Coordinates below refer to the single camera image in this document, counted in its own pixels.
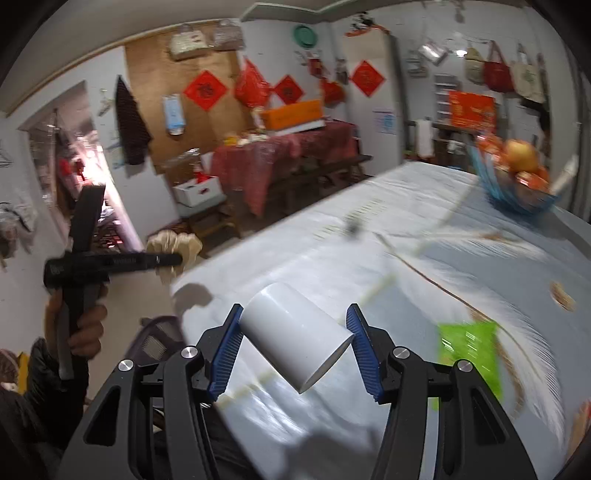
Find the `stool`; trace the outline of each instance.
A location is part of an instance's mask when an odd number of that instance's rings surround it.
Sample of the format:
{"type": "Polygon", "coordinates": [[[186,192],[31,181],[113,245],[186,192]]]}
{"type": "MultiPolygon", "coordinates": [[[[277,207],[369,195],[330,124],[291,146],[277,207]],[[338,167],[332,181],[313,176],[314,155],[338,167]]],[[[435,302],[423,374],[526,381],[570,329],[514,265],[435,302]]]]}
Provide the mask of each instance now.
{"type": "Polygon", "coordinates": [[[234,208],[230,201],[228,201],[228,197],[223,193],[195,207],[187,207],[182,203],[177,203],[177,210],[181,218],[187,222],[191,231],[199,238],[211,235],[226,226],[231,227],[236,232],[238,238],[242,238],[242,232],[238,226],[234,208]],[[198,229],[195,223],[210,215],[217,215],[218,222],[204,230],[198,229]]]}

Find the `red diamond decoration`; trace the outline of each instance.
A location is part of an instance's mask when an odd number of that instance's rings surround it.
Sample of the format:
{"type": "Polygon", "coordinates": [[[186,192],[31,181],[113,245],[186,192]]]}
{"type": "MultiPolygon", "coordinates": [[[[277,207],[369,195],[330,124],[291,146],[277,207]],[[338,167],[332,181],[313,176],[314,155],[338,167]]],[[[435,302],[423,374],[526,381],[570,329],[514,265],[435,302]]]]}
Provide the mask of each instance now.
{"type": "Polygon", "coordinates": [[[301,96],[304,95],[304,92],[296,81],[291,78],[291,75],[285,75],[281,81],[275,85],[273,91],[286,105],[296,103],[301,96]]]}
{"type": "Polygon", "coordinates": [[[355,69],[351,81],[357,85],[365,96],[371,97],[385,78],[381,76],[380,72],[374,69],[369,62],[362,61],[355,69]]]}
{"type": "Polygon", "coordinates": [[[184,94],[207,112],[227,91],[228,88],[222,82],[204,70],[189,83],[184,94]]]}

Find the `hand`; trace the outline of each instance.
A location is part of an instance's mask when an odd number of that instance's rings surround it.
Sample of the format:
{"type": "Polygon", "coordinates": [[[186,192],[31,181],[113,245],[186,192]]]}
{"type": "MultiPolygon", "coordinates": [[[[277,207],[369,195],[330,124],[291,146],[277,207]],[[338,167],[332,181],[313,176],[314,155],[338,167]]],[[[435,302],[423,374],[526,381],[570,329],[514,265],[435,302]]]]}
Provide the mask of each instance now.
{"type": "MultiPolygon", "coordinates": [[[[102,286],[100,296],[107,294],[107,288],[102,286]]],[[[45,308],[45,340],[50,355],[57,359],[56,317],[61,310],[61,290],[56,290],[45,308]]],[[[85,312],[78,319],[78,330],[68,339],[72,355],[94,358],[100,352],[100,337],[103,336],[102,321],[107,317],[104,305],[96,305],[85,312]]]]}

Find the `black jacket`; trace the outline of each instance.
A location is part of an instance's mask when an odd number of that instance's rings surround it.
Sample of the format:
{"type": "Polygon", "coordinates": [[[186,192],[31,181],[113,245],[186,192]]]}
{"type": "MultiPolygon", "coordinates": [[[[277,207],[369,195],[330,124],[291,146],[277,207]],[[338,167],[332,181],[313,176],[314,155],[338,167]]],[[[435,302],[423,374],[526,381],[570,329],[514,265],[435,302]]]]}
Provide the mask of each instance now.
{"type": "MultiPolygon", "coordinates": [[[[0,478],[51,480],[83,414],[88,387],[86,375],[62,382],[58,363],[45,340],[33,345],[27,392],[21,396],[0,387],[0,478]]],[[[215,408],[204,418],[222,480],[262,480],[215,408]]],[[[170,479],[164,432],[154,435],[155,477],[170,479]]]]}
{"type": "Polygon", "coordinates": [[[29,360],[27,392],[0,387],[0,469],[7,480],[55,477],[83,413],[86,375],[62,382],[58,364],[39,339],[29,360]]]}

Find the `red poster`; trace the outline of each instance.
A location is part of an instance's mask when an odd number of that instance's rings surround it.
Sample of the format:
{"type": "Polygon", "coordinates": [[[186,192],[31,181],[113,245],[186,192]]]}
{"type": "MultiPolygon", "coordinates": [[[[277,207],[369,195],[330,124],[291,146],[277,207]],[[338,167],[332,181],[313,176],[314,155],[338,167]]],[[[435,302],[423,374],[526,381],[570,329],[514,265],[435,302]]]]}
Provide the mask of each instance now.
{"type": "Polygon", "coordinates": [[[384,80],[385,78],[381,76],[380,72],[374,69],[366,60],[359,64],[351,77],[351,81],[368,97],[374,94],[384,80]]]}
{"type": "Polygon", "coordinates": [[[300,86],[293,78],[291,78],[290,75],[285,75],[283,79],[277,85],[275,85],[275,89],[273,91],[281,100],[283,100],[283,103],[286,105],[296,103],[301,98],[301,96],[304,95],[304,92],[302,92],[300,86]]]}
{"type": "Polygon", "coordinates": [[[452,107],[452,125],[475,130],[495,131],[495,99],[467,92],[449,92],[452,107]]]}
{"type": "Polygon", "coordinates": [[[228,91],[228,88],[204,70],[185,88],[184,94],[206,112],[228,91]]]}

